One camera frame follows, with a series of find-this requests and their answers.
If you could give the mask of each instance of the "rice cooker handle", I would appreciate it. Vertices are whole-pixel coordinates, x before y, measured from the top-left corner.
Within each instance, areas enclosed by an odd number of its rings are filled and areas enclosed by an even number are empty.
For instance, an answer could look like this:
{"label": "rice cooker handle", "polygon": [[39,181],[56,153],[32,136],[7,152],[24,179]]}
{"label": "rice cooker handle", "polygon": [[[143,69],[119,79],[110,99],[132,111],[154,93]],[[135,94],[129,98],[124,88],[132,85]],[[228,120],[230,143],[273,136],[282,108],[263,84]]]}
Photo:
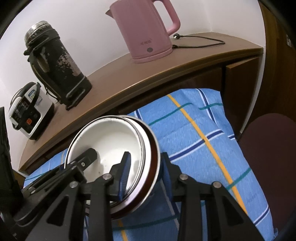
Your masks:
{"label": "rice cooker handle", "polygon": [[21,129],[23,127],[23,125],[27,121],[29,115],[31,114],[31,112],[35,108],[35,104],[36,104],[36,102],[38,100],[38,97],[39,97],[39,94],[40,94],[40,88],[41,88],[41,85],[37,82],[35,96],[34,96],[32,102],[30,103],[29,107],[26,109],[26,111],[24,112],[24,114],[20,118],[20,121],[19,121],[18,125],[14,128],[15,130],[19,130],[19,129]]}

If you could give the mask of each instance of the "orange button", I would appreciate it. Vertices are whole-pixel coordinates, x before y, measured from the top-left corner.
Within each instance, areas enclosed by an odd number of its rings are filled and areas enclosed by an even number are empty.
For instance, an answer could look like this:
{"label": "orange button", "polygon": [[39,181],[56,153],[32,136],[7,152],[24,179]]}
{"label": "orange button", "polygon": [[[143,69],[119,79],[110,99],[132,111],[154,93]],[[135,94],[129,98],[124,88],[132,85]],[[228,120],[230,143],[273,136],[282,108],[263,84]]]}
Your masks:
{"label": "orange button", "polygon": [[27,124],[28,124],[28,125],[32,124],[32,120],[31,120],[30,118],[27,119]]}

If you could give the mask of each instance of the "thermos lid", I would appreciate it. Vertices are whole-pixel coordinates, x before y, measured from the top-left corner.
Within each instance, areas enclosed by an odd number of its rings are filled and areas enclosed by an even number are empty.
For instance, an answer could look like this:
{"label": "thermos lid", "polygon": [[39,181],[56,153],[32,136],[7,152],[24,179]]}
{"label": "thermos lid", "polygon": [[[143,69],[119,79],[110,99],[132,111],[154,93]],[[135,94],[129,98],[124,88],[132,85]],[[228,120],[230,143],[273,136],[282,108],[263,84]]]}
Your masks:
{"label": "thermos lid", "polygon": [[47,21],[40,21],[40,22],[31,26],[31,28],[28,30],[28,32],[25,35],[26,47],[28,47],[29,38],[36,32],[37,29],[41,28],[42,26],[50,26],[50,24]]}

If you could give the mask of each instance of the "power cord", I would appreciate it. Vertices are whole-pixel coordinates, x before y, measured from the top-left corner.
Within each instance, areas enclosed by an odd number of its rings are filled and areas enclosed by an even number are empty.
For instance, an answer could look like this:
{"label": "power cord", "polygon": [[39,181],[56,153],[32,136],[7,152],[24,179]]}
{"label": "power cord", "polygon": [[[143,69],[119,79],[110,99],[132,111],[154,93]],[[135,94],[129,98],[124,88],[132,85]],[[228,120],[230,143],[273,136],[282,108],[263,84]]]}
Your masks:
{"label": "power cord", "polygon": [[46,94],[48,94],[49,96],[51,96],[52,98],[56,99],[57,100],[57,103],[59,102],[59,100],[57,99],[57,97],[53,96],[52,94],[50,94],[50,92],[48,91],[48,88],[47,87],[44,87],[45,90],[46,90]]}
{"label": "power cord", "polygon": [[211,47],[211,46],[217,46],[217,45],[224,45],[225,42],[223,40],[219,40],[219,39],[212,39],[212,38],[208,38],[208,37],[201,37],[201,36],[184,36],[184,35],[180,35],[180,34],[174,34],[174,38],[175,39],[180,39],[180,38],[201,38],[201,39],[209,39],[209,40],[214,40],[214,41],[218,41],[219,43],[216,44],[208,44],[208,45],[201,45],[201,46],[178,46],[173,44],[173,49],[177,49],[177,48],[205,48],[205,47]]}

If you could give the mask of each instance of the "blue plaid bedsheet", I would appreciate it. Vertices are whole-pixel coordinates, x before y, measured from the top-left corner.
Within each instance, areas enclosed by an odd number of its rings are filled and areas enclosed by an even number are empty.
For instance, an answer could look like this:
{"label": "blue plaid bedsheet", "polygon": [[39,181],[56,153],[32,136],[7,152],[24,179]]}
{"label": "blue plaid bedsheet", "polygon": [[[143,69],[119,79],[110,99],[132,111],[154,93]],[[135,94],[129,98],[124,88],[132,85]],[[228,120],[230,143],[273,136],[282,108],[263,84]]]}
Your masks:
{"label": "blue plaid bedsheet", "polygon": [[[274,238],[268,203],[244,158],[225,117],[220,93],[211,89],[182,89],[135,110],[135,116],[155,133],[161,151],[197,181],[220,181],[247,212],[265,240]],[[65,161],[67,149],[31,174],[25,185]],[[162,181],[149,201],[128,216],[114,220],[114,241],[177,240],[181,206],[170,202]],[[207,240],[202,203],[203,241]],[[88,240],[88,218],[84,220]]]}

